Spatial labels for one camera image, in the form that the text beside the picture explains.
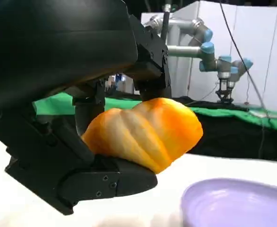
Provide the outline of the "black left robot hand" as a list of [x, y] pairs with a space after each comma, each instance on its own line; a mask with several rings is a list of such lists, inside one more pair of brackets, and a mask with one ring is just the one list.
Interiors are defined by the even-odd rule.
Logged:
[[0, 0], [6, 173], [64, 215], [79, 201], [154, 188], [152, 171], [94, 155], [81, 135], [104, 111], [110, 75], [133, 78], [143, 100], [171, 96], [168, 21], [158, 35], [122, 0]]

